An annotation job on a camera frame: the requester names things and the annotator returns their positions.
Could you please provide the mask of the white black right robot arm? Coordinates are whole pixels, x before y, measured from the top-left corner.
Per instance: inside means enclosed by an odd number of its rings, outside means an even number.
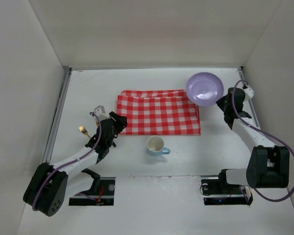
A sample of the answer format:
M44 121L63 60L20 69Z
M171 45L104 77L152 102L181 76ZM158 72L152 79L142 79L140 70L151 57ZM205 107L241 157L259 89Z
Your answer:
M251 88L229 88L227 95L217 101L224 121L251 153L247 168L223 169L219 173L220 186L286 188L289 184L290 152L258 132L251 115L243 111L244 102L252 96Z

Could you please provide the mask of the lilac plastic plate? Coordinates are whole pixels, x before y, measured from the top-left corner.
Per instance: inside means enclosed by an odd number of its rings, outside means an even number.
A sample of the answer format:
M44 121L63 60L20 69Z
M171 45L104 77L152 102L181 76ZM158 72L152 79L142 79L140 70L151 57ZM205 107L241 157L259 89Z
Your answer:
M186 83L186 95L197 106L212 106L222 96L224 86L218 76L210 72L194 74Z

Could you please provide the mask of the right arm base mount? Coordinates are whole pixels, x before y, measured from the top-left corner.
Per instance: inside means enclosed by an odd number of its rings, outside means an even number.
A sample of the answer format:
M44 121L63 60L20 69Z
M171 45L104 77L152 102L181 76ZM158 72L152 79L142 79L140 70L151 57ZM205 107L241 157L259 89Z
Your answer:
M201 178L199 189L205 206L250 206L253 202L253 195L249 187L222 183L218 177Z

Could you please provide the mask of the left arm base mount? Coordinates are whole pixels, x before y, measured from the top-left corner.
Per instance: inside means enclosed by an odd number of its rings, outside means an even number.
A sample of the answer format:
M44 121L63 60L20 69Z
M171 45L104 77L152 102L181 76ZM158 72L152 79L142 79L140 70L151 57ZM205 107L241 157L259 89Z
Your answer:
M91 188L69 198L69 206L113 206L116 178L101 178Z

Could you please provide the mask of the red white checkered cloth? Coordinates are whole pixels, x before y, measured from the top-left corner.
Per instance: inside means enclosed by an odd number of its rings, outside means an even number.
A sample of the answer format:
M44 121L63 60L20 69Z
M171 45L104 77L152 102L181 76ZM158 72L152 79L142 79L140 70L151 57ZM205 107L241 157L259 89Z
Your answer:
M117 114L127 117L123 135L201 134L199 107L185 90L124 90L118 95Z

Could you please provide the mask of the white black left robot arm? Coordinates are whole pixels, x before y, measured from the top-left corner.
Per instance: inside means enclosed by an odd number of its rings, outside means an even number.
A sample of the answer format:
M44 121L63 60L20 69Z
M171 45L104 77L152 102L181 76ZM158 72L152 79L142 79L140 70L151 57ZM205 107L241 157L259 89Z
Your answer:
M101 162L116 147L114 140L127 127L127 117L115 112L106 114L100 106L90 115L97 123L96 133L76 154L55 164L40 164L23 195L23 201L34 211L53 216L65 200L68 183L77 175L88 174L97 181L100 176L89 168Z

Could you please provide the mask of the blue white ceramic mug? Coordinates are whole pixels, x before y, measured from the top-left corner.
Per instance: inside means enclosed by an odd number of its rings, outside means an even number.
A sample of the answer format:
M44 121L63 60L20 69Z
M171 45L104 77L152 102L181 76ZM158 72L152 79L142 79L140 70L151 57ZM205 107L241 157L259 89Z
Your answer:
M164 141L161 137L151 136L147 140L147 152L151 156L160 156L170 154L171 150L164 147Z

